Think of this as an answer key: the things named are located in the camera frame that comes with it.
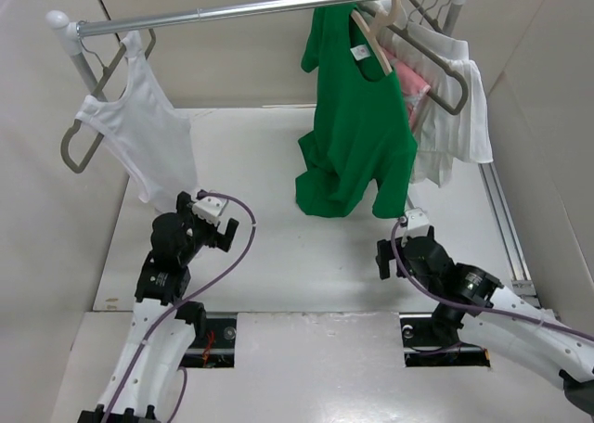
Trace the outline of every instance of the green shirt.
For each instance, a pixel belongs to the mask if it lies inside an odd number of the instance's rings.
[[[379,61],[355,61],[351,47],[367,45],[351,19],[355,5],[314,12],[302,69],[318,69],[314,130],[299,140],[307,171],[297,177],[296,201],[306,214],[348,215],[370,180],[378,184],[373,214],[404,212],[417,144],[394,72]]]

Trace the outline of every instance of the screw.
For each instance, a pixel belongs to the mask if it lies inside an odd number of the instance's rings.
[[[223,330],[223,336],[226,340],[234,340],[236,334],[237,330],[235,330],[234,327],[226,327],[225,330]]]
[[[414,327],[410,324],[406,324],[402,327],[402,336],[405,338],[405,340],[410,340],[412,337],[415,336],[414,330]]]

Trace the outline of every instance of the robotic arm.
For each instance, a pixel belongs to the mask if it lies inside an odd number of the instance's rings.
[[[161,316],[182,299],[190,280],[187,265],[204,246],[229,251],[239,222],[230,219],[226,231],[217,231],[227,201],[216,197],[192,200],[188,193],[177,197],[176,212],[152,223],[152,250],[136,285],[136,303],[128,337],[108,387],[95,411],[83,411],[78,423],[99,423],[106,406],[117,401],[109,423],[164,422],[162,402],[177,368],[194,339],[203,337],[206,312],[200,302],[187,302],[162,322]],[[156,326],[148,340],[147,332]],[[140,345],[138,357],[123,389],[118,386]]]
[[[396,240],[399,264],[396,275],[413,277],[430,295],[444,299],[432,314],[433,331],[447,340],[485,347],[523,365],[564,391],[579,409],[594,415],[594,343],[570,333],[547,328],[547,323],[565,327],[523,301],[496,277],[463,263],[454,263],[435,241],[433,227],[420,209],[407,211],[405,233]],[[389,261],[395,259],[392,243],[378,242],[380,277],[390,276]],[[464,309],[451,302],[464,304]],[[500,313],[534,318],[529,323]]]

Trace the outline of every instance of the clothing tag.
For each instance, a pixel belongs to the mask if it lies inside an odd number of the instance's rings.
[[[357,61],[361,61],[363,58],[371,57],[369,49],[366,45],[357,45],[355,47],[351,47],[351,53]]]

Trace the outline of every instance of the white floor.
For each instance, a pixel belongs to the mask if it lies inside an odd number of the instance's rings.
[[[86,314],[52,423],[95,408],[131,318]],[[240,314],[236,366],[190,369],[175,422],[591,423],[561,391],[493,353],[490,369],[404,368],[399,332],[386,312]]]
[[[375,184],[346,218],[304,215],[294,202],[294,179],[304,171],[297,140],[311,130],[313,109],[189,109],[200,183],[237,196],[254,210],[251,253],[226,280],[200,297],[211,312],[430,311],[434,304],[406,280],[381,282],[376,242],[394,221],[371,215]],[[478,265],[510,283],[510,266],[476,165],[456,162],[452,182],[411,186],[410,197],[435,225],[457,261]],[[205,250],[190,265],[188,292],[222,272],[250,231],[242,210],[229,254]],[[129,311],[140,267],[150,249],[154,211],[128,185],[94,310]]]

